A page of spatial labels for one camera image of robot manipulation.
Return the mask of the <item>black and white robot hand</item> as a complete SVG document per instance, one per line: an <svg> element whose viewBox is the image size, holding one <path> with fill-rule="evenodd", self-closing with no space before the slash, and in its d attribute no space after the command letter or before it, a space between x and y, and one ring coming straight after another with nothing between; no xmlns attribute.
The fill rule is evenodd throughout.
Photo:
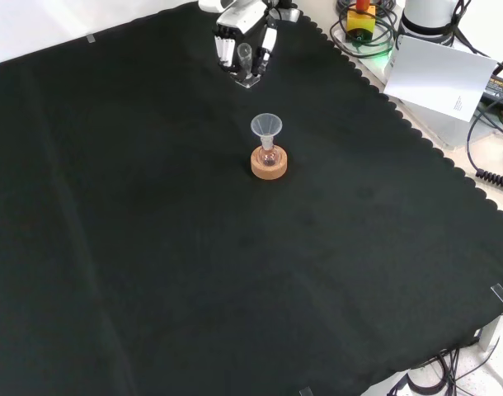
<svg viewBox="0 0 503 396"><path fill-rule="evenodd" d="M216 21L214 42L219 67L249 88L266 73L277 41L277 22L267 1L235 2Z"/></svg>

